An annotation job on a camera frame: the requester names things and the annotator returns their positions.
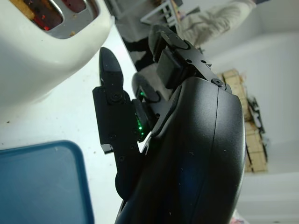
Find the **white jacket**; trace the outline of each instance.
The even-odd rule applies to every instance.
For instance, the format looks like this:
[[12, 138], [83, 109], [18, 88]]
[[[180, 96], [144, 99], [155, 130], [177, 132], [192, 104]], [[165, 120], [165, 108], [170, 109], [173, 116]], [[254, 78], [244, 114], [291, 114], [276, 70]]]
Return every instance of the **white jacket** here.
[[207, 41], [239, 27], [255, 7], [252, 0], [234, 0], [188, 15], [177, 25], [177, 33], [179, 37], [199, 48]]

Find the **black robotic arm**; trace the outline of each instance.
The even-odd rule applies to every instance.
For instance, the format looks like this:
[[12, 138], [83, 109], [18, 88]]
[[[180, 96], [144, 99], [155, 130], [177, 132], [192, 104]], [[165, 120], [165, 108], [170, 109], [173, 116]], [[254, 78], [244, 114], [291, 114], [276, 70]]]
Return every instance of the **black robotic arm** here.
[[[116, 224], [227, 224], [243, 177], [242, 107], [203, 55], [155, 26], [149, 46], [169, 100], [135, 74], [130, 100], [120, 66], [100, 51], [101, 87], [93, 90], [105, 153], [114, 152], [124, 199]], [[150, 134], [142, 153], [137, 141]]]

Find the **white countertop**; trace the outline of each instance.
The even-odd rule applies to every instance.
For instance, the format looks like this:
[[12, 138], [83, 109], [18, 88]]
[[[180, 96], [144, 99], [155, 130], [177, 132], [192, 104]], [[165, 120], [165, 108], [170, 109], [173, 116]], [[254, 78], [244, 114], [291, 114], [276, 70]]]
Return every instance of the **white countertop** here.
[[[136, 70], [115, 25], [103, 46], [117, 57], [124, 75], [124, 90], [132, 99], [131, 78]], [[56, 140], [77, 143], [84, 155], [95, 223], [113, 224], [121, 198], [114, 185], [114, 155], [105, 156], [100, 146], [92, 94], [96, 86], [99, 86], [99, 53], [46, 98], [0, 125], [0, 149]]]

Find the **white wall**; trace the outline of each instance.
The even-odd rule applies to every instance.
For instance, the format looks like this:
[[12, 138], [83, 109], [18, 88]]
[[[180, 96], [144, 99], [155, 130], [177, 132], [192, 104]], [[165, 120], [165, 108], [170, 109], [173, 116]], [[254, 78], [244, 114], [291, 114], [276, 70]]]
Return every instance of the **white wall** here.
[[299, 31], [299, 0], [271, 0], [257, 10], [266, 32]]
[[299, 33], [262, 35], [210, 60], [214, 72], [246, 74], [273, 145], [299, 139]]
[[251, 224], [299, 223], [299, 173], [248, 175], [238, 201], [239, 213]]
[[299, 223], [299, 32], [264, 34], [211, 58], [246, 74], [271, 139], [269, 172], [246, 175], [237, 208], [251, 224]]
[[[204, 11], [230, 1], [231, 0], [185, 0], [183, 1], [183, 5], [180, 6], [180, 10], [188, 12], [199, 6], [201, 11]], [[218, 39], [204, 44], [202, 48], [205, 50], [206, 57], [210, 58], [245, 43], [262, 33], [262, 21], [260, 13], [256, 8], [238, 29], [230, 31]]]
[[262, 33], [263, 27], [259, 11], [254, 9], [240, 27], [204, 44], [202, 49], [205, 50], [205, 56], [209, 59], [225, 51], [231, 50]]

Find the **cardboard box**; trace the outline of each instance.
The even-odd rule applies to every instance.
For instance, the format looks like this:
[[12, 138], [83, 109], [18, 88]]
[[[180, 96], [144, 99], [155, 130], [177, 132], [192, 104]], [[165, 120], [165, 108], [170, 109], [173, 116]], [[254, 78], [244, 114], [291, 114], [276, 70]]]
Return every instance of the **cardboard box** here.
[[246, 156], [245, 156], [245, 172], [252, 172], [251, 163], [250, 163], [250, 160], [249, 160], [249, 157], [248, 157], [247, 153], [246, 153]]
[[250, 153], [252, 170], [254, 172], [267, 171], [267, 162], [264, 152]]

